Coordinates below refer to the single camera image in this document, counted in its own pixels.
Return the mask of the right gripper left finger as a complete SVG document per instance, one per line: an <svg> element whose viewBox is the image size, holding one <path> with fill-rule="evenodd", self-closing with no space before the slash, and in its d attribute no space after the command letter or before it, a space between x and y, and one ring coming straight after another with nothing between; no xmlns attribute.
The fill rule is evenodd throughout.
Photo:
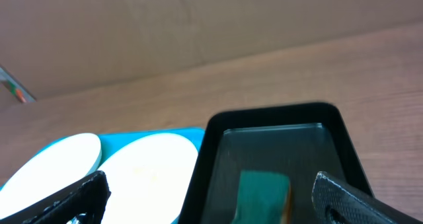
<svg viewBox="0 0 423 224"><path fill-rule="evenodd" d="M82 216L80 222L100 224L111 195L101 170L1 220L1 224L62 224Z"/></svg>

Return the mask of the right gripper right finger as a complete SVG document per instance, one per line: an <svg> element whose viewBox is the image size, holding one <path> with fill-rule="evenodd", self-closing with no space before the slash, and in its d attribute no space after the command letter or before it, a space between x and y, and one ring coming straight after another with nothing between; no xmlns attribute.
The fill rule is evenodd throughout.
<svg viewBox="0 0 423 224"><path fill-rule="evenodd" d="M316 175L311 199L322 223L422 224L323 171Z"/></svg>

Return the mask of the green yellow sponge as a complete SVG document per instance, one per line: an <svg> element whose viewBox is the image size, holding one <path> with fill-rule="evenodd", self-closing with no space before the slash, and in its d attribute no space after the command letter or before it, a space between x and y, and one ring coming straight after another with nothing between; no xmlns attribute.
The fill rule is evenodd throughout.
<svg viewBox="0 0 423 224"><path fill-rule="evenodd" d="M290 216L288 176L258 170L241 172L232 224L288 224Z"/></svg>

